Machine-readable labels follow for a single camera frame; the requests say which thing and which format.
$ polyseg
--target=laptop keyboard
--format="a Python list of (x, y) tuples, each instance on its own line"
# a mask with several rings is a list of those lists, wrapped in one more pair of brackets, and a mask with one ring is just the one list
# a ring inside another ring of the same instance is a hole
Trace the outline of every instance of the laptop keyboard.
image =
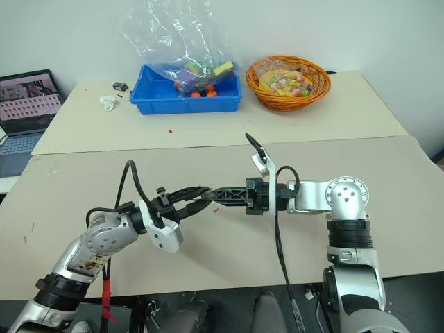
[(0, 156), (30, 153), (41, 137), (41, 134), (9, 137), (6, 139), (6, 142), (0, 146)]

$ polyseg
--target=laptop screen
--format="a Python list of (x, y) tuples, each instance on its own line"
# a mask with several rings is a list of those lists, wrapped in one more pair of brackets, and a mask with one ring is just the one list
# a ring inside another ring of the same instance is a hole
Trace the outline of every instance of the laptop screen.
[(63, 101), (49, 70), (0, 78), (0, 125), (8, 135), (43, 131)]

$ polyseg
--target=plastic bag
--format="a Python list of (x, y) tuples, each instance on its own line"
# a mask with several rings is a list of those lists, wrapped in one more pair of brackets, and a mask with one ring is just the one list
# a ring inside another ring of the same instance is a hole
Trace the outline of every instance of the plastic bag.
[(119, 30), (153, 71), (184, 93), (201, 91), (234, 73), (221, 29), (203, 0), (133, 0)]
[(255, 67), (259, 86), (280, 96), (306, 97), (313, 94), (313, 84), (298, 69), (281, 60), (268, 59)]

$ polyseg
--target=white tissue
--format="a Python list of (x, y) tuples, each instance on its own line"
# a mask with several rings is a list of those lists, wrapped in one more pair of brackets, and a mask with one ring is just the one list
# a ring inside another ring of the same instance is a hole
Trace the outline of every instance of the white tissue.
[(100, 96), (99, 102), (105, 107), (105, 111), (111, 111), (116, 105), (116, 98), (113, 95)]

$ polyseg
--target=laptop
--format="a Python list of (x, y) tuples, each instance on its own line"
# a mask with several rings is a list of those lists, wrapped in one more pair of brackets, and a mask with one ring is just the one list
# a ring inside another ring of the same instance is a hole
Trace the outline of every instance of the laptop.
[(22, 173), (63, 102), (49, 69), (0, 77), (0, 177)]

